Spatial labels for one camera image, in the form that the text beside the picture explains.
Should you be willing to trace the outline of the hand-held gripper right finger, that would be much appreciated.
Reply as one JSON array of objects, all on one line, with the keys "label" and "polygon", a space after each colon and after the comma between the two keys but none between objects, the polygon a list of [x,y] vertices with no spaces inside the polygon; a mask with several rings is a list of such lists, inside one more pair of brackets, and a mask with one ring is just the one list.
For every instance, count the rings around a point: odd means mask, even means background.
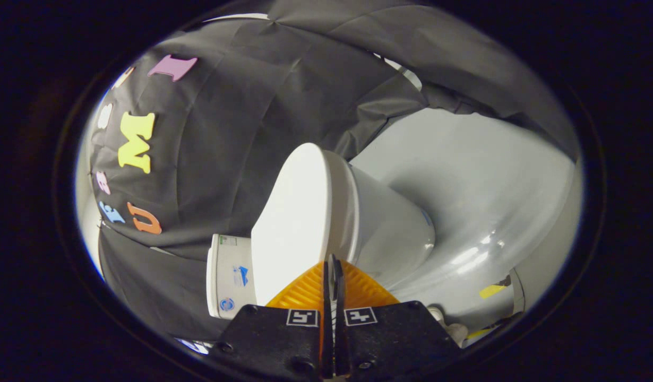
[{"label": "hand-held gripper right finger", "polygon": [[395,302],[354,266],[334,259],[334,372],[347,380],[420,380],[461,353],[419,301]]}]

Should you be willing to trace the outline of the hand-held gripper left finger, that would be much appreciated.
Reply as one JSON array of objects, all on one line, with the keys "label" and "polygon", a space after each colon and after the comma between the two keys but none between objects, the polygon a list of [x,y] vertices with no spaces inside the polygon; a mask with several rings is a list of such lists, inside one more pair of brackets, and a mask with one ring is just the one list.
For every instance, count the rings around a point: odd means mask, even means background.
[{"label": "hand-held gripper left finger", "polygon": [[210,362],[235,380],[322,380],[333,374],[329,264],[318,263],[268,304],[245,305]]}]

